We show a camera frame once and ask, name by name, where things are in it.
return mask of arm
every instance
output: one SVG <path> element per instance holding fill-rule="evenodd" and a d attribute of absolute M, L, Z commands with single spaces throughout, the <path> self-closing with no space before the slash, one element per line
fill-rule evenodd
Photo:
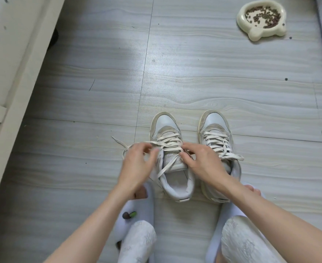
<path fill-rule="evenodd" d="M 45 263 L 95 263 L 110 235 L 124 204 L 147 180 L 155 165 L 158 150 L 150 152 L 144 161 L 143 151 L 149 152 L 151 144 L 138 143 L 131 147 L 124 159 L 117 185 L 104 202 L 75 232 L 64 241 Z"/>
<path fill-rule="evenodd" d="M 183 161 L 240 208 L 287 262 L 322 262 L 321 230 L 254 194 L 228 175 L 210 147 L 184 143 L 182 148 L 196 155 L 193 160 L 187 153 L 180 153 Z"/>

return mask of slipper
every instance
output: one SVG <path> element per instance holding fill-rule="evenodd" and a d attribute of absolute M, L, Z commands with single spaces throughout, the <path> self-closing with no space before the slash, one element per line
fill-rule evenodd
<path fill-rule="evenodd" d="M 143 186 L 146 189 L 147 197 L 128 200 L 117 217 L 113 233 L 118 249 L 135 222 L 147 221 L 154 226 L 154 188 L 150 182 L 144 183 Z M 148 262 L 155 263 L 154 254 L 151 254 Z"/>
<path fill-rule="evenodd" d="M 245 183 L 244 186 L 249 185 L 257 189 L 251 184 Z M 224 203 L 221 208 L 220 217 L 218 218 L 217 226 L 215 232 L 210 241 L 210 245 L 207 249 L 205 256 L 205 263 L 216 263 L 216 257 L 219 251 L 221 251 L 221 238 L 222 238 L 222 229 L 225 226 L 226 222 L 234 216 L 244 216 L 247 217 L 236 205 L 232 202 Z"/>

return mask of forearm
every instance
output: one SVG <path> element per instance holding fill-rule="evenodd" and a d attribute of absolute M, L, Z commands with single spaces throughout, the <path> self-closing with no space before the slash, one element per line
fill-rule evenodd
<path fill-rule="evenodd" d="M 117 185 L 45 263 L 96 263 L 119 212 L 129 198 L 128 192 Z"/>
<path fill-rule="evenodd" d="M 321 230 L 258 196 L 230 176 L 225 189 L 221 189 L 287 262 L 322 262 Z"/>

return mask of white sneaker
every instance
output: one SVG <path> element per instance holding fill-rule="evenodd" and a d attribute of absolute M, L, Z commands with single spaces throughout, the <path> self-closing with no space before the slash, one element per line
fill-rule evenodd
<path fill-rule="evenodd" d="M 156 169 L 163 190 L 177 202 L 188 201 L 194 192 L 195 176 L 179 155 L 183 140 L 171 114 L 161 112 L 154 117 L 149 142 L 160 149 Z"/>
<path fill-rule="evenodd" d="M 232 133 L 225 117 L 215 110 L 204 112 L 198 126 L 198 138 L 200 144 L 209 146 L 218 154 L 227 173 L 239 181 L 241 177 L 239 161 L 244 158 L 234 154 Z M 201 190 L 212 201 L 229 202 L 228 198 L 203 181 L 201 181 Z"/>

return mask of pants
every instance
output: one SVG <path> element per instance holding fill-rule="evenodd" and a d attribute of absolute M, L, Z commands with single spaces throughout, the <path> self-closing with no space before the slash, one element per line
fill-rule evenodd
<path fill-rule="evenodd" d="M 146 263 L 156 242 L 154 227 L 146 221 L 132 225 L 124 239 L 118 263 Z M 222 254 L 228 263 L 285 263 L 252 222 L 230 218 L 222 230 Z"/>

